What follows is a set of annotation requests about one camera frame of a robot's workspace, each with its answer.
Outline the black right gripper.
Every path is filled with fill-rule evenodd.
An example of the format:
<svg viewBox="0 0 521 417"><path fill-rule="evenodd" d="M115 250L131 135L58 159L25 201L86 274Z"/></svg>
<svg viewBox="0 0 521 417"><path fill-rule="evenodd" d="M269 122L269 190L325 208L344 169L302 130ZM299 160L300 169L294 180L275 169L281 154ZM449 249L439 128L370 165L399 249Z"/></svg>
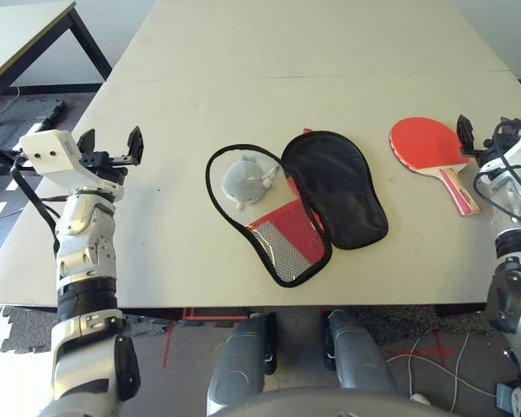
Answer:
<svg viewBox="0 0 521 417"><path fill-rule="evenodd" d="M460 142L462 156L473 156L480 168L498 157L495 141L491 138L483 141L483 149L474 149L473 127L470 120L459 115L456 124L456 133Z"/></svg>

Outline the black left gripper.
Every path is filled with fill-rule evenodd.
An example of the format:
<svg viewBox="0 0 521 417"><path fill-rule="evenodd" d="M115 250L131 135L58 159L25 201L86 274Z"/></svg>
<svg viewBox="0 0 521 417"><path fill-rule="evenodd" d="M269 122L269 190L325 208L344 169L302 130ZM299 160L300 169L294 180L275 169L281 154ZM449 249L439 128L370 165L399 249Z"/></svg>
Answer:
<svg viewBox="0 0 521 417"><path fill-rule="evenodd" d="M128 174L127 166L141 164L144 141L138 126L135 126L129 134L127 156L111 157L106 151L94 152L95 145L94 129L90 129L80 136L77 147L81 153L84 153L80 163L85 169L105 181L124 182Z"/></svg>

